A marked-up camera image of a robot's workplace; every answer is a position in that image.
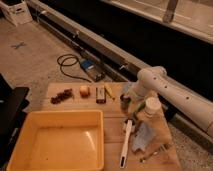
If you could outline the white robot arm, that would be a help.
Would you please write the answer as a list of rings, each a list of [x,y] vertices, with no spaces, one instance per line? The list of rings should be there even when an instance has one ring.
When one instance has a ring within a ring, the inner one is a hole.
[[[169,82],[166,69],[162,66],[141,69],[129,93],[131,99],[136,101],[150,90],[160,94],[213,138],[213,102]]]

